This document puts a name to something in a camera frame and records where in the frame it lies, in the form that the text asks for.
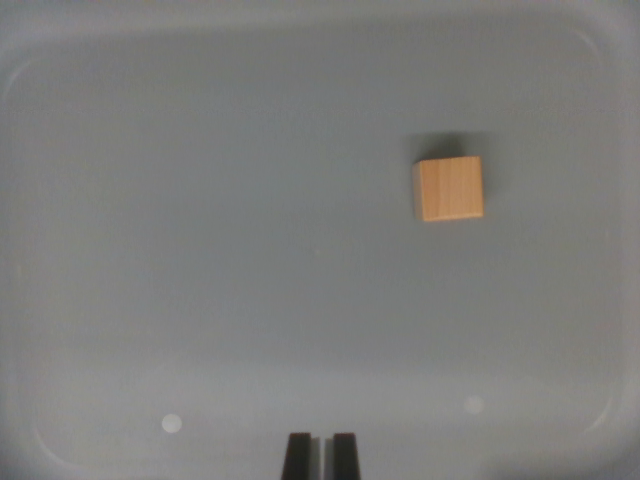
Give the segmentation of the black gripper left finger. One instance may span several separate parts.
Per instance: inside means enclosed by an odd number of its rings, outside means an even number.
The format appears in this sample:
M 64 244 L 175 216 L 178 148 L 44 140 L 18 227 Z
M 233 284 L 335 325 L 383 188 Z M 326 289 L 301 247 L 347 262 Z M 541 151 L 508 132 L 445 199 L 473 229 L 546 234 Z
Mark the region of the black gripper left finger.
M 282 480 L 320 480 L 321 479 L 320 438 L 309 432 L 295 432 L 288 437 Z

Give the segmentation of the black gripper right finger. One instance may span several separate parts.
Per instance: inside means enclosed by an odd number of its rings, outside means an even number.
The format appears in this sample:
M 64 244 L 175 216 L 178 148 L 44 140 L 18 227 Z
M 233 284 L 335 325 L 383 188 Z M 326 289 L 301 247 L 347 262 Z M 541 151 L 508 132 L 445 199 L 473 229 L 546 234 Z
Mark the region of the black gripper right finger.
M 336 433 L 324 445 L 324 480 L 360 480 L 356 435 Z

